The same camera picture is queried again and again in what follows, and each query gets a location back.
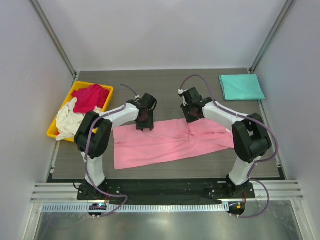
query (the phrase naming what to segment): teal cloth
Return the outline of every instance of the teal cloth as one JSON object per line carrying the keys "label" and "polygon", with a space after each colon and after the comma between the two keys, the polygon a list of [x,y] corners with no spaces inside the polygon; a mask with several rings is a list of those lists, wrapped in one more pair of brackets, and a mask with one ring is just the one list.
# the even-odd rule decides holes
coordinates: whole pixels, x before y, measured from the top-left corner
{"label": "teal cloth", "polygon": [[265,99],[256,74],[221,75],[219,79],[227,101]]}

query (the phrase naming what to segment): table surface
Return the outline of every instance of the table surface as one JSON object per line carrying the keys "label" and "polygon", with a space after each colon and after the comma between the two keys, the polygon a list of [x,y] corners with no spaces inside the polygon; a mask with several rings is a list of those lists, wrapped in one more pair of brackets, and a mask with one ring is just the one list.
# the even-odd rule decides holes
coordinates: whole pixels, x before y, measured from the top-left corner
{"label": "table surface", "polygon": [[[132,87],[140,96],[150,93],[158,101],[154,121],[164,121],[184,118],[180,109],[182,99],[178,96],[178,89],[182,81],[193,74],[199,74],[208,80],[214,98],[224,106],[240,113],[261,114],[257,101],[225,101],[223,99],[219,76],[247,74],[246,69],[88,71],[80,72],[78,80],[113,86],[113,100],[108,110],[115,109],[123,105],[126,100],[134,98],[132,92],[125,89],[124,99],[120,84]],[[200,78],[191,78],[183,88],[192,87],[196,87],[203,98],[209,96],[208,89]],[[269,150],[266,156],[271,154],[272,150]],[[103,155],[103,171],[108,179],[225,178],[232,170],[236,157],[233,149],[226,149],[166,163],[115,170],[114,138],[111,135],[108,149]],[[53,179],[83,179],[85,176],[84,162],[75,143],[61,141],[54,165]],[[251,176],[279,177],[276,160],[259,164]]]}

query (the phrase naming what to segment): yellow basket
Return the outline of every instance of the yellow basket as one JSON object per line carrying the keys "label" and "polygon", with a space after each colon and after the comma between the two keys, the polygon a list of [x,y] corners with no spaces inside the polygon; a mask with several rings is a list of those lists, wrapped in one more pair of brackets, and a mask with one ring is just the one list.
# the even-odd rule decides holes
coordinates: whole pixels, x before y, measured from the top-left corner
{"label": "yellow basket", "polygon": [[[66,96],[62,106],[60,107],[60,109],[67,103],[67,102],[70,102],[74,97],[71,95],[75,90],[78,91],[79,89],[86,89],[88,87],[90,87],[91,85],[94,85],[95,83],[89,83],[89,82],[84,82],[84,81],[76,81],[71,90],[69,91],[68,95]],[[102,108],[102,112],[105,112],[109,105],[110,105],[110,102],[112,101],[112,97],[114,95],[114,88],[112,86],[106,86],[106,85],[100,85],[102,88],[104,89],[107,89],[110,91],[104,105],[103,105],[103,108]],[[50,138],[56,138],[56,133],[58,132],[58,128],[56,126],[56,120],[57,120],[57,115],[55,116],[53,122],[51,123],[48,131],[46,132],[46,135]],[[66,141],[69,141],[69,142],[74,142],[74,139],[73,138],[65,138],[63,140],[66,140]]]}

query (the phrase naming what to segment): red cloth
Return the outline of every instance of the red cloth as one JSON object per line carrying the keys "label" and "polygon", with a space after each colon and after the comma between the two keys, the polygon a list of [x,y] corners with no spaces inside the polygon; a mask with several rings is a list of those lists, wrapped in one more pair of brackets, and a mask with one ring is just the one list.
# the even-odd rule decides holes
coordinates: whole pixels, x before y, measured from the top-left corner
{"label": "red cloth", "polygon": [[72,97],[77,98],[73,112],[86,114],[87,112],[93,111],[96,106],[102,109],[109,93],[109,90],[102,88],[98,84],[73,91],[71,94]]}

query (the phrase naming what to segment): pink fabric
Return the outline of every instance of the pink fabric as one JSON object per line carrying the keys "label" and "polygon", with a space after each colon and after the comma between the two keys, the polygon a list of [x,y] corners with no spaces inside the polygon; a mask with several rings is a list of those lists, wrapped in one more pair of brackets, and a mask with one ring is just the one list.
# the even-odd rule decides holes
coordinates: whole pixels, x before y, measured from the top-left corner
{"label": "pink fabric", "polygon": [[98,84],[73,91],[71,95],[77,98],[73,112],[86,114],[93,111],[96,106],[102,109],[109,93],[109,90],[102,88]]}
{"label": "pink fabric", "polygon": [[114,168],[127,169],[165,163],[234,148],[233,135],[215,121],[185,119],[157,121],[152,131],[136,125],[114,129]]}

